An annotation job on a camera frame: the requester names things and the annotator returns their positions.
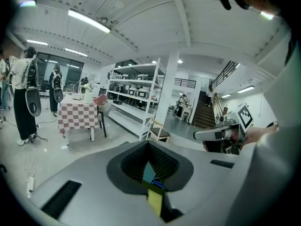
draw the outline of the yellow tag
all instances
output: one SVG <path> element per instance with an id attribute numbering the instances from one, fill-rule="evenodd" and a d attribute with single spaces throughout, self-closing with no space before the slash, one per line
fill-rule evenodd
<path id="1" fill-rule="evenodd" d="M 155 210 L 156 214 L 160 217 L 161 209 L 162 209 L 162 195 L 155 193 L 152 190 L 148 190 L 149 196 L 148 201 L 150 205 Z"/>

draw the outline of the shelving unit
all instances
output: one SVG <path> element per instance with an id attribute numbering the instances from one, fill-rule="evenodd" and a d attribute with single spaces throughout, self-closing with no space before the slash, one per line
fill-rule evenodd
<path id="1" fill-rule="evenodd" d="M 118 74 L 128 75 L 147 74 L 149 76 L 153 76 L 153 79 L 151 81 L 113 79 L 114 72 Z M 154 115 L 148 113 L 148 111 L 151 103 L 158 103 L 158 101 L 151 99 L 154 89 L 161 89 L 158 75 L 165 75 L 165 69 L 160 65 L 160 59 L 158 59 L 157 64 L 129 65 L 124 67 L 113 68 L 111 72 L 107 93 L 117 94 L 117 100 L 119 99 L 119 96 L 125 96 L 128 98 L 147 102 L 145 111 L 142 111 L 136 107 L 125 103 L 123 103 L 122 105 L 117 105 L 113 103 L 112 105 L 115 107 L 116 110 L 111 110 L 109 113 L 109 117 L 111 119 L 113 119 L 121 126 L 136 134 L 139 137 L 139 140 L 141 140 L 142 137 L 144 137 L 147 134 L 151 126 L 151 119 L 154 117 Z M 150 88 L 149 97 L 141 98 L 125 93 L 111 91 L 109 90 L 109 88 L 112 82 L 117 82 L 123 85 L 143 86 L 144 88 Z"/>

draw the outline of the ceiling light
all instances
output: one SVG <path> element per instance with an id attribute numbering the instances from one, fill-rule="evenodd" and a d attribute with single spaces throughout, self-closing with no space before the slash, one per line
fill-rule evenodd
<path id="1" fill-rule="evenodd" d="M 72 49 L 69 49 L 69 48 L 65 48 L 65 50 L 66 50 L 66 51 L 69 51 L 69 52 L 72 52 L 72 53 L 75 53 L 75 54 L 79 54 L 79 55 L 85 56 L 85 57 L 88 56 L 88 55 L 86 55 L 86 54 L 83 54 L 83 53 L 81 53 L 81 52 L 77 52 L 77 51 L 72 50 Z"/>
<path id="2" fill-rule="evenodd" d="M 36 2 L 34 0 L 27 0 L 21 2 L 19 7 L 34 7 L 34 6 L 36 6 Z"/>
<path id="3" fill-rule="evenodd" d="M 226 97 L 229 97 L 229 96 L 231 96 L 230 94 L 227 94 L 227 95 L 225 95 L 225 96 L 222 96 L 222 98 L 226 98 Z"/>
<path id="4" fill-rule="evenodd" d="M 46 46 L 48 46 L 48 44 L 47 44 L 47 43 L 40 42 L 40 41 L 35 41 L 35 40 L 27 40 L 27 42 L 29 42 L 29 43 L 36 43 L 36 44 L 40 44 L 40 45 L 46 45 Z"/>
<path id="5" fill-rule="evenodd" d="M 71 17 L 77 18 L 83 22 L 86 22 L 87 24 L 90 24 L 106 33 L 109 33 L 111 31 L 111 28 L 101 24 L 100 22 L 98 22 L 92 18 L 87 17 L 86 15 L 81 14 L 80 12 L 75 11 L 74 9 L 70 9 L 68 11 L 68 15 Z"/>
<path id="6" fill-rule="evenodd" d="M 266 13 L 266 12 L 261 12 L 261 15 L 266 17 L 269 20 L 271 20 L 274 17 L 274 15 Z"/>
<path id="7" fill-rule="evenodd" d="M 243 93 L 243 92 L 246 92 L 246 91 L 251 90 L 251 89 L 254 89 L 254 88 L 255 88 L 255 87 L 254 87 L 253 85 L 251 85 L 251 86 L 249 86 L 249 87 L 247 87 L 247 88 L 245 88 L 245 89 L 239 90 L 238 93 Z"/>

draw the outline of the checkered tablecloth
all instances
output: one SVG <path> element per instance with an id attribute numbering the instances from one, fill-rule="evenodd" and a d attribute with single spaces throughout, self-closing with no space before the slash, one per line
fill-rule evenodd
<path id="1" fill-rule="evenodd" d="M 73 100 L 66 95 L 61 101 L 58 111 L 58 128 L 65 138 L 67 130 L 97 128 L 97 105 L 84 103 L 83 100 Z"/>

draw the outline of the staircase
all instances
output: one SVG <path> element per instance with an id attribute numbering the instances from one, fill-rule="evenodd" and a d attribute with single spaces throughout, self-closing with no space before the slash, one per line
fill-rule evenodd
<path id="1" fill-rule="evenodd" d="M 207 107 L 205 105 L 206 92 L 201 91 L 198 97 L 198 105 L 194 114 L 192 125 L 200 128 L 215 127 L 215 119 L 212 105 Z"/>

